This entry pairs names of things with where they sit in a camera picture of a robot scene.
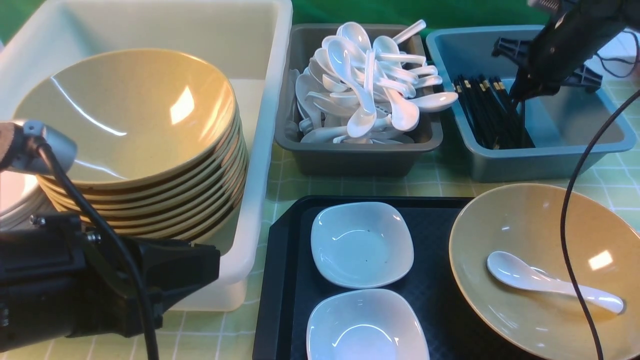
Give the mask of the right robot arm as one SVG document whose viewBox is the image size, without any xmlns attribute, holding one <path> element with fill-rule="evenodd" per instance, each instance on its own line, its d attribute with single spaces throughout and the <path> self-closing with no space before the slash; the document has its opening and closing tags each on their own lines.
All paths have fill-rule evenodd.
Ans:
<svg viewBox="0 0 640 360">
<path fill-rule="evenodd" d="M 500 37 L 492 56 L 518 66 L 509 92 L 515 101 L 553 96 L 562 87 L 594 93 L 602 76 L 586 62 L 622 31 L 639 27 L 637 0 L 562 0 L 533 39 Z"/>
</svg>

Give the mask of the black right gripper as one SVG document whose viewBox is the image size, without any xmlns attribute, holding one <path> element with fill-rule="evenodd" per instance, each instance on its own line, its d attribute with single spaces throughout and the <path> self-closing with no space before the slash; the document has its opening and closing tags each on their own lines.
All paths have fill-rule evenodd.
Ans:
<svg viewBox="0 0 640 360">
<path fill-rule="evenodd" d="M 602 76 L 585 63 L 625 28 L 624 10 L 569 10 L 533 39 L 498 38 L 491 55 L 518 68 L 509 93 L 513 100 L 553 96 L 563 87 L 594 93 Z"/>
</svg>

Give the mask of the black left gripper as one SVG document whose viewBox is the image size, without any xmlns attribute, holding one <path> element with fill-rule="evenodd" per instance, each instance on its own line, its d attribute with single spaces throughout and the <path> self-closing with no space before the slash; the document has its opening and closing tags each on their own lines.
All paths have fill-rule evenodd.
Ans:
<svg viewBox="0 0 640 360">
<path fill-rule="evenodd" d="M 137 294 L 103 235 L 84 232 L 73 214 L 48 214 L 40 226 L 2 231 L 2 346 L 143 333 Z M 212 244 L 123 236 L 141 272 L 153 325 L 176 303 L 217 280 L 221 251 Z"/>
</svg>

